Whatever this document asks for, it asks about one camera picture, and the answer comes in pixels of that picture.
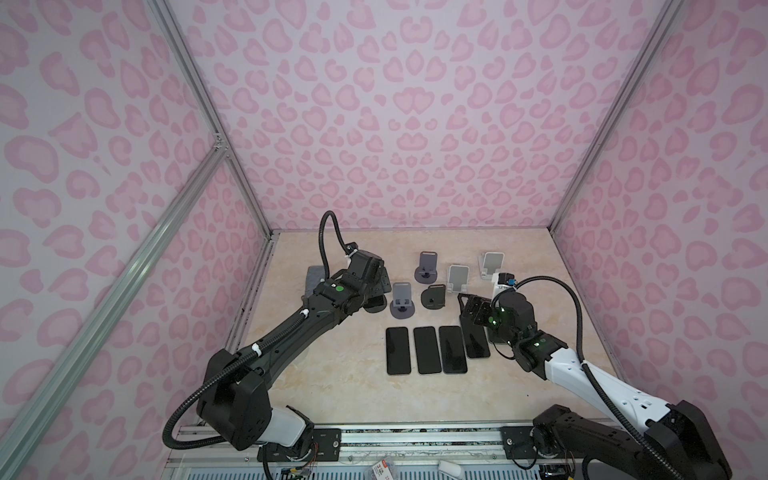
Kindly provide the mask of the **purple-edged phone with glare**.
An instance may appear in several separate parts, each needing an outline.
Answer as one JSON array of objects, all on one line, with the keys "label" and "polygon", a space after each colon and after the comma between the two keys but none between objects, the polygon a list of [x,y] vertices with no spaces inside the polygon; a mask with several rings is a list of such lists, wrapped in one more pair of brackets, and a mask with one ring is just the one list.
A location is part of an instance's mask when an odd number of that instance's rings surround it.
[{"label": "purple-edged phone with glare", "polygon": [[385,331],[387,374],[408,375],[411,373],[409,331],[406,327],[390,327]]}]

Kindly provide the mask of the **black front phone stand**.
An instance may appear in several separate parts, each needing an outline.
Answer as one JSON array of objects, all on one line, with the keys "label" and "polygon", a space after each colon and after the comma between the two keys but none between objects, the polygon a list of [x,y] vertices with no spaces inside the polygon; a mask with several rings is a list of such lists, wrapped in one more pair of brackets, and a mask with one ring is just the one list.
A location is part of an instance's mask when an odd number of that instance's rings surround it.
[{"label": "black front phone stand", "polygon": [[447,288],[445,284],[429,285],[421,293],[421,304],[427,310],[440,310],[446,304]]}]

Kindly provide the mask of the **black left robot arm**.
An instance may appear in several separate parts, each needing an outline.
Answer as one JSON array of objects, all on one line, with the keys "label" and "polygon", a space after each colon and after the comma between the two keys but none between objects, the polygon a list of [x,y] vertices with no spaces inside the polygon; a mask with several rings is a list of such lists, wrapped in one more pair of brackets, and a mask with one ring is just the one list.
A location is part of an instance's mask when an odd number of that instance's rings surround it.
[{"label": "black left robot arm", "polygon": [[302,305],[254,344],[208,362],[204,390],[194,400],[197,415],[217,434],[178,440],[175,449],[227,443],[238,451],[271,444],[294,458],[311,448],[314,424],[293,407],[275,407],[269,390],[285,368],[323,334],[360,310],[385,304],[391,291],[384,260],[360,250],[348,266],[314,287]]}]

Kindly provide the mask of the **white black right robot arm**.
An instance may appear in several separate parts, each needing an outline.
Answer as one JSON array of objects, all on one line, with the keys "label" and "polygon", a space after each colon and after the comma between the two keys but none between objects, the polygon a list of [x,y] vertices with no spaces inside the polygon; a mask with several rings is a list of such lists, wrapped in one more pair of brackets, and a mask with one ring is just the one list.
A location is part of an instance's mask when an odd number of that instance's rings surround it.
[{"label": "white black right robot arm", "polygon": [[460,317],[494,332],[525,372],[558,385],[616,422],[611,428],[553,405],[535,429],[565,451],[634,479],[729,479],[733,471],[701,409],[669,403],[603,371],[579,348],[541,330],[532,304],[513,288],[488,299],[462,294]]}]

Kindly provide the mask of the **green-edged black phone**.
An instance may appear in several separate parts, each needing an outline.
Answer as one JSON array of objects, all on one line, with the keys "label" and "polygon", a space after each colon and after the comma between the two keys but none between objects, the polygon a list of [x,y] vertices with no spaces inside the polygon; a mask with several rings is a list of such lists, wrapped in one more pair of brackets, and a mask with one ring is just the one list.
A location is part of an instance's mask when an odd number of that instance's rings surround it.
[{"label": "green-edged black phone", "polygon": [[472,321],[464,321],[461,329],[466,356],[470,359],[489,358],[490,348],[485,328]]}]

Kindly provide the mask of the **white folding phone stand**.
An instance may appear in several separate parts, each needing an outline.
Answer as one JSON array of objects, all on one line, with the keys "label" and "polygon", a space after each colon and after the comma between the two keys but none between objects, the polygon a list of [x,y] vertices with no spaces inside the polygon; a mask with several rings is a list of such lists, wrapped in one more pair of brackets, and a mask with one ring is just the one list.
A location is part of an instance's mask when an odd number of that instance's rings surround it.
[{"label": "white folding phone stand", "polygon": [[448,267],[446,291],[450,294],[467,294],[469,291],[470,267],[452,264]]}]

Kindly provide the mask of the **blue-edged black phone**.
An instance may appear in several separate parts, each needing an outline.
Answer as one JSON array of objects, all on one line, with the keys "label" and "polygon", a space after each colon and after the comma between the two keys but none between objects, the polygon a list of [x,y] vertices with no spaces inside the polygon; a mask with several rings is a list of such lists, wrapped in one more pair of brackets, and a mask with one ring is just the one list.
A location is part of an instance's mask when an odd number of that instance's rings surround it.
[{"label": "blue-edged black phone", "polygon": [[446,374],[468,372],[462,330],[459,326],[440,326],[438,329],[442,370]]}]

